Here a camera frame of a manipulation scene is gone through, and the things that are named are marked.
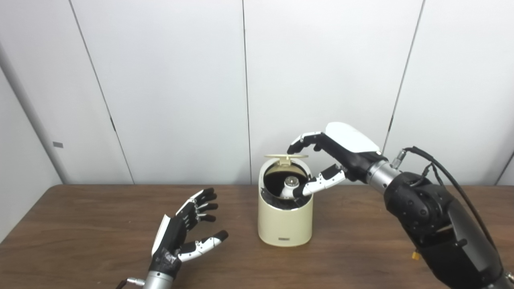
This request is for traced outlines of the black white robot left hand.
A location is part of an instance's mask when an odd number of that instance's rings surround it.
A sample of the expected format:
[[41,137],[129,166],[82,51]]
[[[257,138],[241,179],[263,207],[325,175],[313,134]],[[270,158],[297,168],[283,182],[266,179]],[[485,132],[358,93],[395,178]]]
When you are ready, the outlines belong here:
[[228,232],[221,230],[212,236],[186,242],[187,234],[200,222],[216,221],[215,216],[205,213],[218,208],[213,203],[216,199],[213,188],[203,189],[189,197],[175,215],[163,216],[152,247],[149,271],[174,279],[182,263],[204,255],[228,238]]

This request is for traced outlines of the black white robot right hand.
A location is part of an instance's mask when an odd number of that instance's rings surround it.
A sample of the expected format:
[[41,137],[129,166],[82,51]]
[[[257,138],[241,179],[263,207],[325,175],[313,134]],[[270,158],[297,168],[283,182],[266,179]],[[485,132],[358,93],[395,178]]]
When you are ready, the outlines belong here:
[[314,151],[324,151],[338,161],[294,188],[286,197],[298,198],[330,188],[343,180],[367,182],[368,171],[375,163],[386,161],[379,147],[367,136],[347,123],[331,122],[324,132],[303,133],[288,148],[288,155],[300,153],[314,145]]

